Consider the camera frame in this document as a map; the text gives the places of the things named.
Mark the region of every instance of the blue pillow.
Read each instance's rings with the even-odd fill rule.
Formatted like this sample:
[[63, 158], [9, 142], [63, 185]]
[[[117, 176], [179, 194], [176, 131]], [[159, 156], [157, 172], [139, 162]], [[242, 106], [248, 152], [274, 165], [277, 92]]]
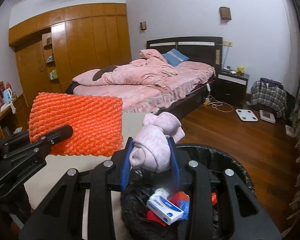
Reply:
[[178, 66], [179, 63], [189, 60], [189, 58], [183, 55], [180, 51], [172, 49], [165, 54], [162, 54], [168, 63], [174, 67]]

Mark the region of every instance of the black nightstand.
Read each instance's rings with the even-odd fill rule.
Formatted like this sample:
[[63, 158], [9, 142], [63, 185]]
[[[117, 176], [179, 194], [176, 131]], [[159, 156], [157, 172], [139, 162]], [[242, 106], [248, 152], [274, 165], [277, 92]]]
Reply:
[[248, 80], [248, 74], [231, 74], [226, 71], [217, 72], [217, 80], [213, 92], [214, 98], [233, 106], [242, 107]]

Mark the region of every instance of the orange textured mat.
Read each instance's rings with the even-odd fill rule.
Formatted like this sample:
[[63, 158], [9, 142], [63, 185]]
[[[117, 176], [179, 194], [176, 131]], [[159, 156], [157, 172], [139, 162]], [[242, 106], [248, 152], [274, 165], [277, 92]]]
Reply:
[[73, 135], [50, 154], [111, 156], [122, 148], [121, 98], [39, 93], [30, 113], [30, 141], [66, 124]]

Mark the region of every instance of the bed frame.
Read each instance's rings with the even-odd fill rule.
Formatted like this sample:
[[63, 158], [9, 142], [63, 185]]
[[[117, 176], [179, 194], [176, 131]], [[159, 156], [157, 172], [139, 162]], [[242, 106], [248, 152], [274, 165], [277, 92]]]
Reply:
[[[177, 49], [189, 61], [196, 61], [213, 66], [216, 72], [221, 70], [222, 65], [222, 38], [221, 37], [175, 37], [147, 41], [147, 49], [156, 49], [161, 54], [167, 53], [171, 49]], [[215, 78], [208, 80], [213, 90]], [[157, 115], [162, 112], [169, 112], [179, 120], [199, 107], [208, 95], [206, 85], [199, 85], [184, 99], [174, 102], [169, 108], [162, 108]]]

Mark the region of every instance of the pink socks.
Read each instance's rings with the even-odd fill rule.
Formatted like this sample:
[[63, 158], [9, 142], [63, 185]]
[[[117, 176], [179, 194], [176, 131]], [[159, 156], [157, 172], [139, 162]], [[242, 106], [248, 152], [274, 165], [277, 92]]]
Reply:
[[157, 173], [169, 170], [170, 148], [167, 137], [170, 136], [176, 143], [185, 136], [180, 121], [173, 114], [146, 114], [143, 128], [133, 140], [134, 148], [129, 156], [131, 166]]

